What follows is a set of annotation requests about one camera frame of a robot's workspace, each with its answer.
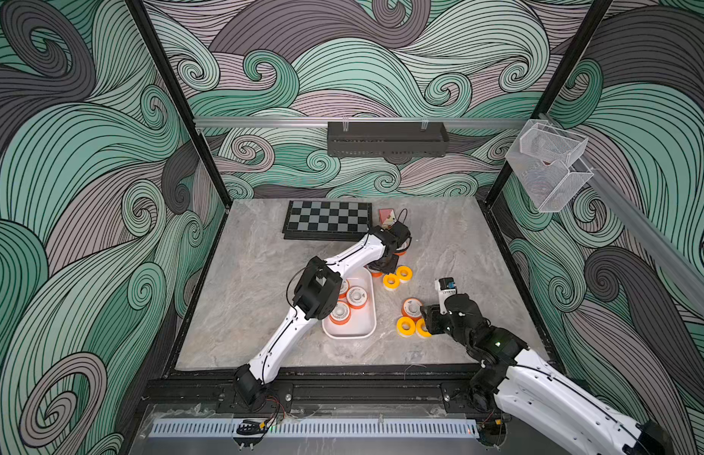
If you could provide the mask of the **white storage box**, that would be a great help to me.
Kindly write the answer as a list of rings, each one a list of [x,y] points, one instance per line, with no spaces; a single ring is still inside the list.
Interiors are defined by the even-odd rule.
[[[352,309],[350,307],[351,319],[345,325],[332,324],[329,317],[325,318],[322,321],[323,330],[331,339],[366,339],[377,328],[373,277],[366,268],[362,268],[351,276],[344,278],[344,280],[348,280],[350,287],[363,287],[368,293],[369,301],[362,309]]]

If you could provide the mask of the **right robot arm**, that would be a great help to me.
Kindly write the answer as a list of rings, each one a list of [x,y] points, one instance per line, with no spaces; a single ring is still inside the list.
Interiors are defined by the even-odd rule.
[[[571,454],[674,453],[659,424],[641,424],[586,392],[511,331],[492,325],[467,294],[444,296],[422,307],[422,320],[431,335],[451,337],[478,363],[469,381],[475,408],[510,414]]]

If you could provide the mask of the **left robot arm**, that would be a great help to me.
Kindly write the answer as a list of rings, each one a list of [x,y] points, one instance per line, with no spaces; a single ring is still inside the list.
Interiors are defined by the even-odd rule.
[[[385,273],[395,271],[397,254],[411,239],[410,229],[397,221],[388,229],[371,227],[359,242],[335,256],[312,257],[293,295],[287,297],[289,311],[283,322],[261,351],[236,369],[234,385],[244,403],[251,406],[265,400],[267,385],[277,377],[287,353],[317,322],[332,314],[344,279],[365,267]]]

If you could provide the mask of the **red card box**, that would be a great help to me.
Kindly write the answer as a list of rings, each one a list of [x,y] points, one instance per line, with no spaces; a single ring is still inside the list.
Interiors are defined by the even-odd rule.
[[[378,215],[380,226],[384,229],[391,228],[397,222],[397,214],[394,209],[379,209]]]

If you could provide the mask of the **yellow tape roll upper right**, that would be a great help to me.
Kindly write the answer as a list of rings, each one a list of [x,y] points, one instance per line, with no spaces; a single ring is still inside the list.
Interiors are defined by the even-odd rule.
[[[412,271],[411,267],[407,267],[406,265],[400,265],[396,269],[396,276],[400,282],[410,282],[410,280],[412,280],[412,278],[414,277],[414,272]]]

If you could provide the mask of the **yellow tape roll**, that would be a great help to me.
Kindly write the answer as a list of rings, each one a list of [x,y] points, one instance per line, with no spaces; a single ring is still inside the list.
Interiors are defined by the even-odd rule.
[[[414,277],[414,272],[412,271],[411,267],[407,267],[406,265],[400,265],[396,269],[396,276],[400,282],[410,282],[410,280],[412,280],[412,278]]]
[[[399,276],[397,274],[386,274],[382,278],[382,284],[386,290],[396,290],[400,286]]]
[[[432,334],[428,331],[426,322],[423,318],[420,318],[416,322],[416,334],[422,339],[429,339],[429,337],[432,336]]]
[[[412,337],[416,333],[416,321],[410,317],[400,317],[396,324],[397,334],[401,337]]]

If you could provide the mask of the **yellow tape roll lower right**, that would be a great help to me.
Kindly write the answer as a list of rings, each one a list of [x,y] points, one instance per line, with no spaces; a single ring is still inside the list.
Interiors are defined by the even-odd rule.
[[[416,322],[416,334],[422,339],[429,339],[429,337],[432,336],[432,334],[428,331],[426,322],[423,318],[420,318]]]

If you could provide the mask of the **yellow tape roll upper left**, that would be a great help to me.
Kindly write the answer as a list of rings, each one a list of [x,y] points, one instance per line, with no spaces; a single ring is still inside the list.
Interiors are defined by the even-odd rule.
[[[386,290],[396,290],[400,286],[399,276],[397,274],[386,274],[382,278],[382,284]]]

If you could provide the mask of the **yellow tape roll lower left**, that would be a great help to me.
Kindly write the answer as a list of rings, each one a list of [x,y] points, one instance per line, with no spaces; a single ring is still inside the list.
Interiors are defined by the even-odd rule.
[[[412,337],[416,333],[416,321],[410,317],[400,317],[396,324],[397,334],[401,337]]]

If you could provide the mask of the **black chessboard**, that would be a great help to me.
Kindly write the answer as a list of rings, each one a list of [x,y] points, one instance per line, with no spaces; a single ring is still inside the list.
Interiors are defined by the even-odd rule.
[[[293,200],[282,233],[285,240],[358,242],[371,227],[370,203]]]

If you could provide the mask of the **clear acrylic bin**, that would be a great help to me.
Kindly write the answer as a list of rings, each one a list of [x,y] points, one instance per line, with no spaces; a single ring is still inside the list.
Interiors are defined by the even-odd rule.
[[[530,119],[505,159],[538,212],[560,212],[592,178],[582,161],[589,138]]]

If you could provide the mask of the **white perforated strip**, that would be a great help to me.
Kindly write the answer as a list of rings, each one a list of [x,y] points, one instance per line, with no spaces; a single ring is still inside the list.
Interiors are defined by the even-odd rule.
[[[242,421],[234,418],[158,419],[150,438],[238,437]],[[284,421],[272,427],[270,438],[454,438],[477,439],[476,422],[465,418],[308,418]]]

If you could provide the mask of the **black wall shelf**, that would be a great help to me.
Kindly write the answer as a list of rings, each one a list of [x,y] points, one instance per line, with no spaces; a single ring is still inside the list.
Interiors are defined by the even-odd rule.
[[[450,143],[442,122],[337,121],[327,125],[331,157],[443,157]]]

